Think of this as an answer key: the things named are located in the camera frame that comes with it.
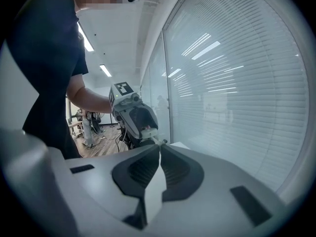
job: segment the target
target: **ceiling light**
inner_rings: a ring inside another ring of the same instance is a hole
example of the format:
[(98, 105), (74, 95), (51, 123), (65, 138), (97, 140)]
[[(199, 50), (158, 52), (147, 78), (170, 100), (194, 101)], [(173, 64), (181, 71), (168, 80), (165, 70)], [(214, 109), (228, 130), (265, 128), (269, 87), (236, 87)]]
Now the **ceiling light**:
[(216, 41), (214, 42), (212, 45), (209, 45), (206, 49), (202, 50), (200, 53), (198, 53), (196, 56), (194, 56), (192, 58), (192, 60), (196, 60), (199, 57), (201, 57), (202, 55), (204, 55), (205, 53), (207, 53), (208, 51), (212, 50), (213, 48), (217, 47), (218, 45), (220, 45), (220, 42)]
[(82, 28), (81, 28), (79, 22), (77, 22), (77, 24), (78, 24), (79, 32), (82, 34), (82, 36), (83, 36), (83, 38), (84, 38), (84, 47), (85, 47), (85, 49), (87, 49), (88, 52), (94, 51), (94, 49), (93, 49), (93, 47), (91, 46), (91, 44), (90, 44), (88, 38), (87, 38), (86, 35), (84, 34), (84, 32), (83, 32), (83, 30), (82, 30)]
[(107, 68), (104, 65), (100, 65), (100, 68), (104, 71), (104, 73), (108, 76), (108, 77), (112, 77), (110, 72), (107, 70)]
[(177, 69), (175, 71), (173, 71), (168, 77), (172, 77), (173, 75), (175, 75), (176, 73), (178, 73), (181, 69)]

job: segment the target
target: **horizontal blinds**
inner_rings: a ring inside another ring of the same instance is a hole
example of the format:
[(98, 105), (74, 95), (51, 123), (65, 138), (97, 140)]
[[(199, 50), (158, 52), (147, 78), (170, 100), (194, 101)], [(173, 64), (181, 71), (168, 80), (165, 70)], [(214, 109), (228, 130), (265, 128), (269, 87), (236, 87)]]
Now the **horizontal blinds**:
[(158, 137), (170, 142), (170, 120), (166, 61), (164, 57), (162, 35), (152, 52), (149, 61), (151, 107), (158, 119)]
[(308, 84), (264, 0), (185, 0), (164, 32), (172, 135), (276, 191), (305, 138)]

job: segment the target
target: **black strip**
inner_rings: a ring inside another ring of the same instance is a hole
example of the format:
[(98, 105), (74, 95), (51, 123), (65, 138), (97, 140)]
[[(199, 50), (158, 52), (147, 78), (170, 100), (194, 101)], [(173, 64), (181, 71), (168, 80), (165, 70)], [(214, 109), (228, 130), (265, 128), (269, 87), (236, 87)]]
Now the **black strip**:
[(144, 199), (140, 199), (133, 215), (127, 216), (123, 222), (143, 230), (147, 226), (146, 209)]
[(84, 171), (87, 171), (87, 170), (90, 170), (90, 169), (93, 169), (93, 168), (94, 167), (91, 164), (89, 164), (89, 165), (84, 165), (84, 166), (71, 168), (70, 171), (73, 174), (76, 174), (76, 173), (84, 172)]
[[(119, 123), (111, 123), (111, 124), (119, 124)], [(99, 124), (99, 125), (111, 125), (111, 124)]]
[(271, 214), (244, 186), (232, 188), (230, 191), (255, 227), (271, 218)]
[(162, 193), (162, 201), (177, 201), (189, 198), (196, 192), (203, 180), (202, 166), (167, 145), (162, 145), (161, 167), (164, 171), (167, 190)]

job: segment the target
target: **wall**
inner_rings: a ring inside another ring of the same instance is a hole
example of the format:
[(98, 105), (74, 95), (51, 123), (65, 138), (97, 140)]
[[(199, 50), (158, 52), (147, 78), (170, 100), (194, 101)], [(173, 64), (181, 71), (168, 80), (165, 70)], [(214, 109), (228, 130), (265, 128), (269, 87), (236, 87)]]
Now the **wall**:
[(145, 43), (144, 53), (142, 57), (142, 65), (140, 69), (140, 82), (142, 81), (145, 70), (147, 68), (150, 56), (157, 42), (159, 34), (165, 25), (170, 13), (175, 7), (178, 0), (159, 0), (159, 4), (155, 10), (152, 22), (150, 24), (147, 39)]
[(94, 90), (96, 84), (96, 78), (93, 76), (92, 73), (88, 73), (82, 76), (83, 82), (86, 88)]

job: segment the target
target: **black rubber pad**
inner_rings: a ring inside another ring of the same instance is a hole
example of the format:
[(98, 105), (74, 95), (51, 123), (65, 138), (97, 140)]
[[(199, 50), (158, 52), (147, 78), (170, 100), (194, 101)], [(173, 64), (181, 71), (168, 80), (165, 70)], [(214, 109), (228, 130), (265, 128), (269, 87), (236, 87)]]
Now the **black rubber pad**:
[(73, 174), (76, 174), (76, 173), (84, 172), (84, 171), (87, 171), (87, 170), (90, 170), (90, 169), (93, 169), (93, 168), (94, 167), (91, 164), (89, 164), (89, 165), (84, 165), (84, 166), (71, 168), (70, 171)]
[(204, 179), (202, 166), (167, 145), (162, 145), (161, 167), (166, 176), (167, 190), (162, 201), (177, 201), (189, 198), (196, 192)]
[(271, 218), (266, 208), (244, 186), (232, 188), (230, 191), (255, 227)]

